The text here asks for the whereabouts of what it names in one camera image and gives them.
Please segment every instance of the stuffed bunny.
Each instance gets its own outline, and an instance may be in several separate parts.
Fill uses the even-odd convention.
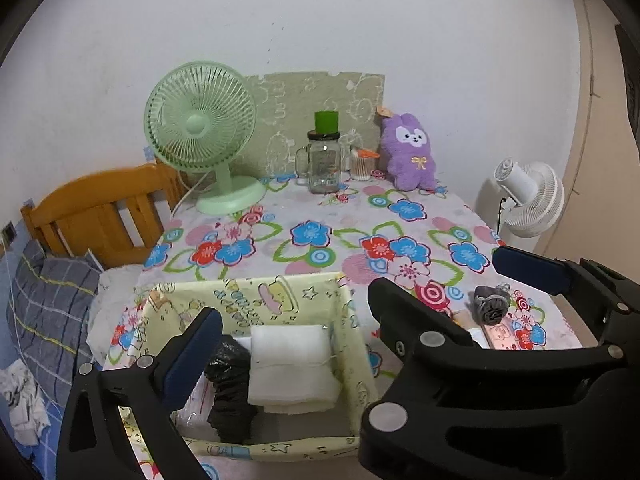
[[[431,157],[429,137],[418,119],[411,114],[389,113],[383,116],[382,127],[380,143],[390,157],[386,170],[395,176],[396,189],[435,189],[436,163]]]

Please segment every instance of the fan stand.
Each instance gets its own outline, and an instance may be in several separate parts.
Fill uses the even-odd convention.
[[[215,183],[207,187],[196,202],[201,213],[211,216],[235,213],[260,202],[267,192],[252,176],[231,176],[228,164],[220,164],[215,171]]]

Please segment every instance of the wooden bed frame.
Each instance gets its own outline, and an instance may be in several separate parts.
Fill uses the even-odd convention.
[[[31,237],[58,256],[83,256],[91,249],[105,268],[141,264],[164,230],[150,197],[160,190],[171,209],[185,191],[177,171],[151,163],[83,176],[20,212]],[[129,209],[144,247],[133,245],[116,207],[119,201]]]

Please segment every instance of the white fan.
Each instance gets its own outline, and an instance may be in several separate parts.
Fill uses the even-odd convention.
[[[551,166],[532,162],[520,167],[505,158],[497,168],[496,182],[513,201],[504,207],[504,223],[516,236],[531,238],[549,229],[562,212],[564,187]]]

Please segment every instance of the glass jar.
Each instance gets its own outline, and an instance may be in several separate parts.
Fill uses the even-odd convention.
[[[340,133],[306,134],[308,145],[296,152],[296,173],[308,179],[311,193],[336,193],[340,189]]]

